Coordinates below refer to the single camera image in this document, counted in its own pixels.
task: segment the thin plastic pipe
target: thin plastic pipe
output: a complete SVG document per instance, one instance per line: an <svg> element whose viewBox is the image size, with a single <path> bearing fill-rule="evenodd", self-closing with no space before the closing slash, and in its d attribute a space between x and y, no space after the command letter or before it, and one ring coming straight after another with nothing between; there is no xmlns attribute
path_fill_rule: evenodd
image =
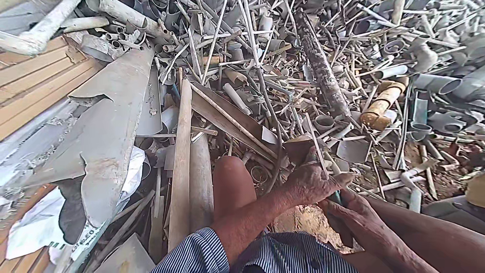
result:
<svg viewBox="0 0 485 273"><path fill-rule="evenodd" d="M421 212L421 189L411 180L411 177L416 174L425 171L427 168L434 166L438 163L438 160L428 159L423 163L419 164L415 168L401 173L401 181L406 185L406 187L411 189L411 201L409 204L409 210L420 213Z"/></svg>
<svg viewBox="0 0 485 273"><path fill-rule="evenodd" d="M202 82L203 83L205 82L206 77L207 77L207 72L209 71L210 60L212 59L212 54L214 53L215 43L217 42L217 36L219 34L219 30L221 29L222 18L224 17L224 11L226 10L226 4L227 4L227 0L224 0L224 4L222 5L222 10L221 10L221 16L219 17L219 20L217 21L217 26L215 28L214 39L212 39L212 44L210 45L207 65L206 65L206 68L204 69L204 75L202 75Z"/></svg>
<svg viewBox="0 0 485 273"><path fill-rule="evenodd" d="M37 55L44 51L47 42L81 0L63 0L31 30L18 36L0 32L0 48L22 55Z"/></svg>
<svg viewBox="0 0 485 273"><path fill-rule="evenodd" d="M100 28L109 24L110 22L108 21L108 19L103 16L81 17L66 19L66 21L61 24L61 28L65 28L64 33L69 33L80 30Z"/></svg>
<svg viewBox="0 0 485 273"><path fill-rule="evenodd" d="M244 3L245 3L244 8L243 8L243 3L241 2L241 0L238 0L238 3L241 7L241 10L245 11L246 18L249 19L250 14L249 14L248 0L244 0ZM249 22L245 22L245 23L246 23L246 28L249 31L249 40L251 41L251 49L253 51L253 57L254 57L254 60L255 60L255 63L256 63L256 71L258 72L259 88L260 88L261 93L264 96L264 100L266 101L266 104L268 105L268 108L270 110L271 119L273 120L273 123L276 127L276 132L277 132L277 136L278 136L278 153L277 153L278 156L277 156L277 159L276 159L275 168L273 169L273 173L271 174L272 175L271 181L269 182L269 185L267 187L265 187L264 193L263 193L263 194L267 194L268 192L271 191L271 189L275 185L276 179L279 176L278 173L279 173L279 168L281 166L281 159L282 159L281 158L282 157L281 151L282 151L282 147L283 147L283 141L282 141L282 137L281 137L281 128L279 127L279 125L277 123L278 120L277 120L277 117L276 117L275 110L273 109L273 106L271 105L271 101L268 97L268 92L266 91L266 84L264 82L263 73L261 71L261 65L260 65L259 59L258 59L258 53L256 51L256 41L255 41L254 34L253 34L253 31L254 31L253 26Z"/></svg>

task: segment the pipe fragment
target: pipe fragment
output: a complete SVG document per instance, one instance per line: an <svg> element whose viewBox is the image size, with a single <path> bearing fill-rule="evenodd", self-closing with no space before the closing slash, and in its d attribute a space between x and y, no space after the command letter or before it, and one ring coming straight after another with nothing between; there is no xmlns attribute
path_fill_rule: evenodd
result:
<svg viewBox="0 0 485 273"><path fill-rule="evenodd" d="M381 93L369 108L360 115L360 122L372 129L383 131L391 123L391 119L386 117L384 113L405 91L409 78L403 77L401 81L404 83L383 81L377 88L377 92L381 91Z"/></svg>

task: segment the wooden stick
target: wooden stick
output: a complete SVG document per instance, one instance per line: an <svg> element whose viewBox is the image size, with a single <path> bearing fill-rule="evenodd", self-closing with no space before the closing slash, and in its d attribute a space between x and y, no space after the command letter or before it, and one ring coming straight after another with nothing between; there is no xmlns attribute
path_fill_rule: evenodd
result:
<svg viewBox="0 0 485 273"><path fill-rule="evenodd" d="M217 21L217 26L215 28L214 38L212 39L212 44L210 45L207 65L204 69L204 74L202 75L202 84L204 84L206 77L207 77L207 72L209 71L210 60L212 59L212 54L214 53L215 43L217 42L217 35L219 34L219 30L221 29L222 18L224 17L224 11L226 10L226 4L227 4L227 0L224 0L224 3L222 5L222 9L221 9L221 15L219 17L219 20Z"/></svg>
<svg viewBox="0 0 485 273"><path fill-rule="evenodd" d="M205 99L210 105L212 105L214 108L217 109L226 119L228 119L232 124L234 124L243 134L245 134L248 138L250 138L254 143L256 143L258 146L260 146L265 152L269 153L273 158L278 158L278 156L266 145L261 143L257 138L255 138L246 128L244 128L242 125L240 125L231 115L229 115L224 109L222 109L217 103L215 103L213 100L211 100L204 92L199 90L199 88L195 87L193 84L190 84L192 87L192 90L194 90L199 96L201 96L203 99Z"/></svg>
<svg viewBox="0 0 485 273"><path fill-rule="evenodd" d="M170 202L168 252L190 234L190 122L192 91L189 80L182 81L180 110L178 112L177 140L175 142L174 174Z"/></svg>
<svg viewBox="0 0 485 273"><path fill-rule="evenodd" d="M113 238L110 240L110 242L104 247L104 249L97 255L94 259L92 260L92 263L86 268L85 272L86 273L93 273L94 270L96 270L104 260L108 256L108 254L114 249L116 244L121 240L125 232L127 232L131 226L138 217L140 213L142 213L143 209L145 206L152 200L153 196L155 195L155 191L152 190L145 198L143 198L143 201L141 204L133 211L133 213L130 215L128 220L121 226L121 228L116 232L116 234L113 236Z"/></svg>
<svg viewBox="0 0 485 273"><path fill-rule="evenodd" d="M193 132L202 132L202 133L206 133L208 135L213 135L213 136L216 136L217 135L217 131L216 130L211 130L211 129L206 129L206 128L200 128L200 127L195 127L195 126L190 126L190 129Z"/></svg>
<svg viewBox="0 0 485 273"><path fill-rule="evenodd" d="M426 151L426 146L420 145L420 153L422 161L428 160L428 152ZM431 197L438 200L438 195L436 194L435 182L433 181L433 173L431 173L430 168L426 168L426 179L428 180L429 193Z"/></svg>

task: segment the curved pipe piece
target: curved pipe piece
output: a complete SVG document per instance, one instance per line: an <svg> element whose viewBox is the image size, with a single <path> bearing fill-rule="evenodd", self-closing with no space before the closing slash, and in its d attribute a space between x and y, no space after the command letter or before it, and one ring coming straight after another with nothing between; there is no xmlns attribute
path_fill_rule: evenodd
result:
<svg viewBox="0 0 485 273"><path fill-rule="evenodd" d="M63 0L31 30L18 36L0 32L0 48L22 55L37 55L44 51L47 42L81 0Z"/></svg>
<svg viewBox="0 0 485 273"><path fill-rule="evenodd" d="M423 163L419 164L415 168L412 168L408 171L401 173L401 181L404 185L411 189L411 201L409 202L409 210L412 210L417 213L421 213L421 189L411 180L413 176L416 174L425 171L427 168L434 166L439 161L433 158L430 158Z"/></svg>

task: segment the white pvc pipe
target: white pvc pipe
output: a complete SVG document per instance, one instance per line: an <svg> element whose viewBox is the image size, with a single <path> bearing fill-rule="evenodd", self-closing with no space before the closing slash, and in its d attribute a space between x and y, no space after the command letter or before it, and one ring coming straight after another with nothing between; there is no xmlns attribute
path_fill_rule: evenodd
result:
<svg viewBox="0 0 485 273"><path fill-rule="evenodd" d="M420 213L421 212L421 189L414 183L411 177L415 176L416 174L425 171L427 168L434 166L439 161L436 159L428 159L423 163L419 164L415 168L412 168L408 171L401 173L401 181L404 185L411 189L411 201L409 204L409 210L414 212Z"/></svg>
<svg viewBox="0 0 485 273"><path fill-rule="evenodd" d="M18 36L0 32L0 48L22 55L37 55L81 0L63 0L31 30Z"/></svg>
<svg viewBox="0 0 485 273"><path fill-rule="evenodd" d="M133 25L142 28L146 20L146 32L153 37L164 36L163 30L157 22L128 7L118 0L86 0L89 8L96 12L105 12L120 22L126 24L128 21Z"/></svg>
<svg viewBox="0 0 485 273"><path fill-rule="evenodd" d="M61 28L64 29L64 33L100 28L109 25L110 22L106 17L81 17L81 18L70 18L61 24Z"/></svg>

